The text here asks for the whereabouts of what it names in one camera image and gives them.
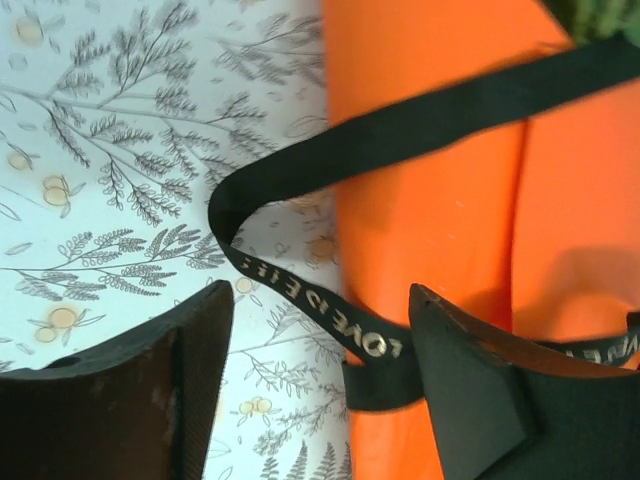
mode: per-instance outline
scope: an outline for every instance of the floral patterned paper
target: floral patterned paper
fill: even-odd
[[[227,279],[206,479],[351,478],[341,349],[206,223],[222,178],[326,128],[317,2],[0,0],[0,46],[0,370]],[[330,192],[269,205],[235,245],[335,290],[331,211]]]

